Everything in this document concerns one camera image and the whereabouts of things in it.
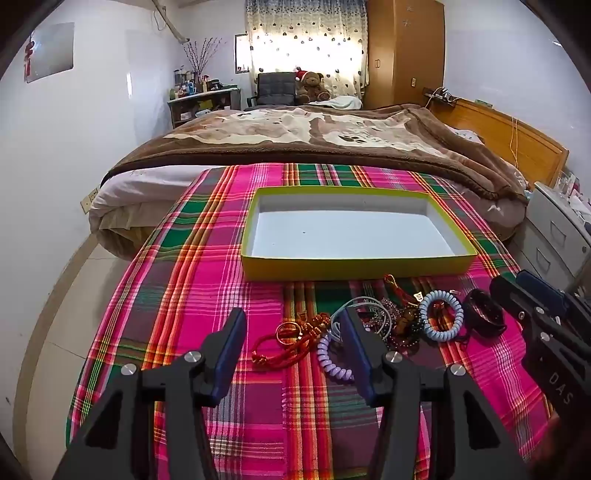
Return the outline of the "branch flower vase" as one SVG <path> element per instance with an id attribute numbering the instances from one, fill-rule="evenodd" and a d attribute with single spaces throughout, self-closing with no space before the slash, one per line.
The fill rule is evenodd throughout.
<path id="1" fill-rule="evenodd" d="M 204 91 L 207 76 L 205 69 L 221 48 L 223 41 L 219 37 L 205 37 L 204 40 L 187 40 L 182 46 L 193 73 L 193 83 L 198 93 Z"/>

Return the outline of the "white bed sheet mattress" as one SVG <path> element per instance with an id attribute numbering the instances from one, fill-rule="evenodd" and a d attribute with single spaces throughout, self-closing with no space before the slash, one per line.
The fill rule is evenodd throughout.
<path id="1" fill-rule="evenodd" d="M 181 195 L 211 165 L 168 165 L 118 174 L 98 190 L 90 232 L 114 256 L 131 260 Z"/>

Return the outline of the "patterned window curtain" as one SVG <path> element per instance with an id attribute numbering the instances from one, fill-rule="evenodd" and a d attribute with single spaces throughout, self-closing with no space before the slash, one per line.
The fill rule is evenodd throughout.
<path id="1" fill-rule="evenodd" d="M 311 71 L 332 96 L 363 96 L 369 85 L 368 12 L 363 0 L 245 2 L 250 77 Z"/>

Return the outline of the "black wristband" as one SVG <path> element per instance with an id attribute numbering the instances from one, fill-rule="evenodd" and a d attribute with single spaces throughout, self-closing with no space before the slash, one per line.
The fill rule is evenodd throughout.
<path id="1" fill-rule="evenodd" d="M 462 303 L 468 334 L 476 332 L 483 338 L 496 338 L 506 330 L 503 309 L 481 289 L 471 290 Z"/>

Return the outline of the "yellow-green shallow tray box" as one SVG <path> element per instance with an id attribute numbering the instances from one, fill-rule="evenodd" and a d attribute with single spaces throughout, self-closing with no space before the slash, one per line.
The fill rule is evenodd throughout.
<path id="1" fill-rule="evenodd" d="M 257 189 L 240 247 L 256 282 L 455 276 L 476 257 L 433 196 L 352 186 Z"/>

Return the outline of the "wooden wardrobe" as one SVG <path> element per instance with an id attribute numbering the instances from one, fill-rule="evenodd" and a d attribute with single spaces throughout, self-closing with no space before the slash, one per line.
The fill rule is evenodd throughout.
<path id="1" fill-rule="evenodd" d="M 445 6 L 434 0 L 370 0 L 369 84 L 363 107 L 414 103 L 444 83 Z"/>

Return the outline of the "brown fleece blanket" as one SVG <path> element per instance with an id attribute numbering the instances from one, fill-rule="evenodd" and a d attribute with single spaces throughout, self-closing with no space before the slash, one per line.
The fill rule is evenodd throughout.
<path id="1" fill-rule="evenodd" d="M 106 176 L 168 165 L 259 163 L 413 171 L 452 180 L 490 201 L 526 200 L 510 163 L 416 104 L 344 111 L 314 105 L 218 110 L 145 142 Z"/>

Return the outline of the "cluttered desk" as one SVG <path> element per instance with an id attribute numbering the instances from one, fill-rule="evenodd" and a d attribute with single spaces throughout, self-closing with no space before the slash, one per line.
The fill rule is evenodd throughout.
<path id="1" fill-rule="evenodd" d="M 242 107 L 240 93 L 242 91 L 233 86 L 169 100 L 171 125 L 173 128 L 183 125 L 200 116 L 201 111 L 239 110 Z"/>

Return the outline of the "silver wall poster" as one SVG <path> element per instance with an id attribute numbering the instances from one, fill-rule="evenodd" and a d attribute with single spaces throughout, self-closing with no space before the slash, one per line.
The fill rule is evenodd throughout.
<path id="1" fill-rule="evenodd" d="M 39 26 L 25 46 L 24 80 L 32 83 L 74 67 L 73 22 Z"/>

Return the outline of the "grey bedside drawer cabinet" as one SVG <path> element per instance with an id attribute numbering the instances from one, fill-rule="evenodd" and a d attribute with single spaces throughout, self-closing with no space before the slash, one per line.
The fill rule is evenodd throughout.
<path id="1" fill-rule="evenodd" d="M 568 202 L 537 182 L 509 251 L 523 270 L 553 287 L 590 294 L 590 234 Z"/>

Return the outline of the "brown teddy bear santa hat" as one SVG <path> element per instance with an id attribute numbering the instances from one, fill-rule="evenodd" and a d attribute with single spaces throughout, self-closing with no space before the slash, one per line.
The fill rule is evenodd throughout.
<path id="1" fill-rule="evenodd" d="M 298 69 L 294 75 L 295 98 L 298 104 L 308 104 L 331 99 L 331 92 L 325 88 L 324 75 Z"/>

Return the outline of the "dark grey chair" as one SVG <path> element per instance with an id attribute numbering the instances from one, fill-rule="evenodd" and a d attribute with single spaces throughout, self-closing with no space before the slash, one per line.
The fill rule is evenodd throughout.
<path id="1" fill-rule="evenodd" d="M 293 106 L 296 104 L 294 72 L 259 73 L 256 94 L 246 99 L 249 109 L 262 106 Z"/>

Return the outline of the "wooden headboard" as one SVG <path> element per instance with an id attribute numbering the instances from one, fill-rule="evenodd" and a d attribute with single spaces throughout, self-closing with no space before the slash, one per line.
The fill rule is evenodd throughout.
<path id="1" fill-rule="evenodd" d="M 453 104 L 432 100 L 429 109 L 449 126 L 475 132 L 491 151 L 518 168 L 531 185 L 556 185 L 569 151 L 538 129 L 462 98 Z"/>

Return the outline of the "red cord knot charm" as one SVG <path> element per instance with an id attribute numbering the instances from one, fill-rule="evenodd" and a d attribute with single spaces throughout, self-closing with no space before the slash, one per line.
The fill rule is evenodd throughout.
<path id="1" fill-rule="evenodd" d="M 400 303 L 405 307 L 407 307 L 407 306 L 418 307 L 424 299 L 424 296 L 421 292 L 418 292 L 415 294 L 407 293 L 398 284 L 396 278 L 394 278 L 394 276 L 392 274 L 384 275 L 384 281 L 386 284 L 388 284 L 392 288 L 392 290 L 394 292 L 394 296 L 396 296 L 398 298 L 398 300 L 400 301 Z"/>

